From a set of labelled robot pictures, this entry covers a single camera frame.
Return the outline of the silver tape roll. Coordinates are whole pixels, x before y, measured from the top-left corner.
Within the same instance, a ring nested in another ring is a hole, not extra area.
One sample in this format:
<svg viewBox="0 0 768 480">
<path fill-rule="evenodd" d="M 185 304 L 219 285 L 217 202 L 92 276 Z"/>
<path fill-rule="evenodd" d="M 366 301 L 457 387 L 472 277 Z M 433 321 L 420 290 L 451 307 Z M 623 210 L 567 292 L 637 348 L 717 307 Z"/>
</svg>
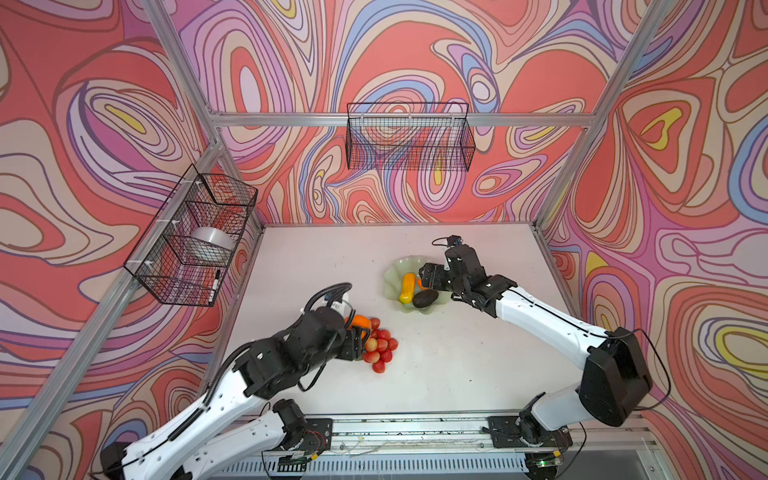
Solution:
<svg viewBox="0 0 768 480">
<path fill-rule="evenodd" d="M 190 234 L 187 252 L 203 265 L 223 266 L 235 248 L 230 235 L 214 227 L 197 227 Z"/>
</svg>

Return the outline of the green scalloped fruit bowl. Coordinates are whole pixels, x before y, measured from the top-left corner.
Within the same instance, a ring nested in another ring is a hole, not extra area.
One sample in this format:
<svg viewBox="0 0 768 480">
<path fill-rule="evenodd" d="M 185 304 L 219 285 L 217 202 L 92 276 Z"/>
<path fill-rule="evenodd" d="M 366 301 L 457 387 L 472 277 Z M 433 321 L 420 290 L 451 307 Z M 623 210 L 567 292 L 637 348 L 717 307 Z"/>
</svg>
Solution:
<svg viewBox="0 0 768 480">
<path fill-rule="evenodd" d="M 419 271 L 427 263 L 436 263 L 436 260 L 423 256 L 403 257 L 392 262 L 384 272 L 383 296 L 401 313 L 428 315 L 451 301 L 448 292 L 434 291 L 434 300 L 428 305 L 413 304 L 416 297 L 425 292 Z"/>
</svg>

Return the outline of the green circuit board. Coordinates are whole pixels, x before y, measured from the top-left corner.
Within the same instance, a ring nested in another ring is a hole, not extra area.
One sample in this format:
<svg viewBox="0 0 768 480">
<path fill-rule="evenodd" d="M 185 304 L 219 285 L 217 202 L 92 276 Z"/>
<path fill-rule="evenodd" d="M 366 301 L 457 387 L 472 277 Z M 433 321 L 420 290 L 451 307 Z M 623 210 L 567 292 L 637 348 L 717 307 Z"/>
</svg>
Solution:
<svg viewBox="0 0 768 480">
<path fill-rule="evenodd" d="M 276 471 L 281 474 L 306 472 L 311 461 L 311 457 L 281 457 L 278 459 Z"/>
</svg>

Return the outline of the white vent grille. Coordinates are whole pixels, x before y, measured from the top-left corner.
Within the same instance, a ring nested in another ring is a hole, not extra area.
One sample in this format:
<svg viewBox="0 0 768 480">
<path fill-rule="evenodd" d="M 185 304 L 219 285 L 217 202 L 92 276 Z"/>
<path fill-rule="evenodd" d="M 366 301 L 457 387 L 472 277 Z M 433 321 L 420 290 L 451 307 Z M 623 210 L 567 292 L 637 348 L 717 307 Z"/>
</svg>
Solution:
<svg viewBox="0 0 768 480">
<path fill-rule="evenodd" d="M 274 461 L 252 457 L 214 475 L 216 479 L 375 478 L 395 475 L 525 474 L 518 453 L 321 456 L 303 467 L 279 469 Z"/>
</svg>

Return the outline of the red grape bunch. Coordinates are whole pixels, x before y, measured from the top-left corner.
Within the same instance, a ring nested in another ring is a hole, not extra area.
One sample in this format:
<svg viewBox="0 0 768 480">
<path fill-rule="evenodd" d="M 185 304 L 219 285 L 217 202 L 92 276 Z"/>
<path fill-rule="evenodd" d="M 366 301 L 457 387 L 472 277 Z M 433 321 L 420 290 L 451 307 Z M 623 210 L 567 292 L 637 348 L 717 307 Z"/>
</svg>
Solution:
<svg viewBox="0 0 768 480">
<path fill-rule="evenodd" d="M 369 364 L 377 374 L 384 374 L 387 366 L 392 362 L 394 352 L 399 347 L 399 341 L 392 333 L 382 327 L 381 320 L 376 317 L 369 318 L 372 329 L 362 329 L 363 340 L 362 360 Z"/>
</svg>

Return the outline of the dark avocado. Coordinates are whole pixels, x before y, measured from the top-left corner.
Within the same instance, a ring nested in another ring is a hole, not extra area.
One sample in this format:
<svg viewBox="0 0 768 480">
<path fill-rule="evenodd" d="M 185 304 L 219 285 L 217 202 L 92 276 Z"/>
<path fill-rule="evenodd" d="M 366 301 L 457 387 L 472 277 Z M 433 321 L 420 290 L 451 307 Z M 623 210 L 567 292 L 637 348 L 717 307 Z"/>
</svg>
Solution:
<svg viewBox="0 0 768 480">
<path fill-rule="evenodd" d="M 416 293 L 413 296 L 411 304 L 416 309 L 425 309 L 434 304 L 438 298 L 438 291 L 426 289 Z"/>
</svg>

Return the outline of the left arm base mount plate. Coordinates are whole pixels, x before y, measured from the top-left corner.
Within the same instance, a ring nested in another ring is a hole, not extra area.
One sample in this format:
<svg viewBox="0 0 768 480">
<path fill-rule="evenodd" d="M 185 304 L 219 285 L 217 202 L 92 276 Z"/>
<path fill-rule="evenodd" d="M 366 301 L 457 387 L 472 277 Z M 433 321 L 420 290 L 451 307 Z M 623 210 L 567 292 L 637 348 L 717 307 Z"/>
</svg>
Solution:
<svg viewBox="0 0 768 480">
<path fill-rule="evenodd" d="M 311 456 L 332 446 L 333 420 L 330 417 L 309 418 L 303 426 L 290 430 L 274 452 L 302 452 Z"/>
</svg>

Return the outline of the yellow orange squash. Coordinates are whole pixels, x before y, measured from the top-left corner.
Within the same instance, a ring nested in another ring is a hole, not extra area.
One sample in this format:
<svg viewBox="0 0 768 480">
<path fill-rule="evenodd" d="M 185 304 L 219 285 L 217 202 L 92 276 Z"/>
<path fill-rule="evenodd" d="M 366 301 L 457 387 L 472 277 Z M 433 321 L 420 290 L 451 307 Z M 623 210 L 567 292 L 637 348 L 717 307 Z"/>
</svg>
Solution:
<svg viewBox="0 0 768 480">
<path fill-rule="evenodd" d="M 401 280 L 401 291 L 399 294 L 399 302 L 403 305 L 411 304 L 413 296 L 416 291 L 416 275 L 408 272 Z"/>
</svg>

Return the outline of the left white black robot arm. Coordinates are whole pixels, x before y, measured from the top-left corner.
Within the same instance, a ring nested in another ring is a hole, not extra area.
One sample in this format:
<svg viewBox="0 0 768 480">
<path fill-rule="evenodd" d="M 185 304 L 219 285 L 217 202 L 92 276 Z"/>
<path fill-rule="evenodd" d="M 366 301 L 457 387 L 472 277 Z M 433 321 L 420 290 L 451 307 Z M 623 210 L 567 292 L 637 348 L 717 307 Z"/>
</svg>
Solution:
<svg viewBox="0 0 768 480">
<path fill-rule="evenodd" d="M 238 461 L 276 452 L 283 465 L 304 466 L 331 446 L 328 420 L 314 425 L 282 392 L 307 392 L 334 359 L 357 361 L 369 329 L 355 326 L 351 283 L 325 287 L 299 318 L 276 334 L 237 347 L 200 398 L 134 442 L 100 453 L 93 479 L 209 479 Z"/>
</svg>

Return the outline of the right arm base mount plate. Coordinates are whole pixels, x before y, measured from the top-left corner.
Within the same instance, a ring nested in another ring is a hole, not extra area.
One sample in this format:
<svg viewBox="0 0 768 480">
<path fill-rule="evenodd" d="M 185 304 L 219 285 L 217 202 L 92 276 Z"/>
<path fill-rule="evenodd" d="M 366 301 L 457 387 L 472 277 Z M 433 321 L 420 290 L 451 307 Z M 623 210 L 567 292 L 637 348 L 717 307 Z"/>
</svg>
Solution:
<svg viewBox="0 0 768 480">
<path fill-rule="evenodd" d="M 490 416 L 481 431 L 490 436 L 495 448 L 568 450 L 573 445 L 570 433 L 564 428 L 547 431 L 528 417 L 520 420 L 512 415 Z"/>
</svg>

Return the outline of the orange bell pepper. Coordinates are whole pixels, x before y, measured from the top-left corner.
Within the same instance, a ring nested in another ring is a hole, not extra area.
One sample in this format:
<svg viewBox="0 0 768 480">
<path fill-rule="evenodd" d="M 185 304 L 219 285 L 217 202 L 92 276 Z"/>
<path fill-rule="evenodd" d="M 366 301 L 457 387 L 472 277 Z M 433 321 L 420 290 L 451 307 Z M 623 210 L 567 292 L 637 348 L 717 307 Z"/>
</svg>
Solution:
<svg viewBox="0 0 768 480">
<path fill-rule="evenodd" d="M 368 317 L 356 314 L 353 317 L 353 319 L 352 319 L 352 321 L 351 321 L 351 323 L 349 325 L 349 328 L 353 328 L 353 327 L 359 327 L 361 329 L 371 330 L 372 329 L 372 323 L 371 323 L 371 320 Z"/>
</svg>

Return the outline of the aluminium front rail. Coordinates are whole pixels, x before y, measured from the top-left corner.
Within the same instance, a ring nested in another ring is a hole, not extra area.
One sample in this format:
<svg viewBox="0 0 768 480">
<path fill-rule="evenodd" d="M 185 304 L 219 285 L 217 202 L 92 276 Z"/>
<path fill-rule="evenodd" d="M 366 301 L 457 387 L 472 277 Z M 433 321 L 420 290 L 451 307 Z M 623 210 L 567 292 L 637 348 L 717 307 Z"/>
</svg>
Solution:
<svg viewBox="0 0 768 480">
<path fill-rule="evenodd" d="M 322 431 L 330 436 L 328 452 L 336 455 L 394 453 L 484 453 L 633 450 L 656 444 L 648 423 L 631 416 L 621 427 L 582 421 L 545 435 L 539 443 L 525 443 L 517 430 L 517 412 L 466 411 L 399 414 L 307 414 L 317 429 L 321 419 L 331 422 Z"/>
</svg>

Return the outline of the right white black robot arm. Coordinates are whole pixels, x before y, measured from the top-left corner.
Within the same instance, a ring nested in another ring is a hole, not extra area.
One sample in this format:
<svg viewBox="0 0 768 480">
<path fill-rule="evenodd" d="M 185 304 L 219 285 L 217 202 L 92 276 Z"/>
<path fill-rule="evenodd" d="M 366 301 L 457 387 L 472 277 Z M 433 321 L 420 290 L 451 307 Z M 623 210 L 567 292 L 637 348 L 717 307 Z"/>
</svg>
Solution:
<svg viewBox="0 0 768 480">
<path fill-rule="evenodd" d="M 475 249 L 458 235 L 432 243 L 443 248 L 445 260 L 420 268 L 424 287 L 448 292 L 454 301 L 524 329 L 582 372 L 578 383 L 543 392 L 519 412 L 516 430 L 522 443 L 539 446 L 560 428 L 587 420 L 620 427 L 651 392 L 653 381 L 635 333 L 586 323 L 504 275 L 487 274 Z"/>
</svg>

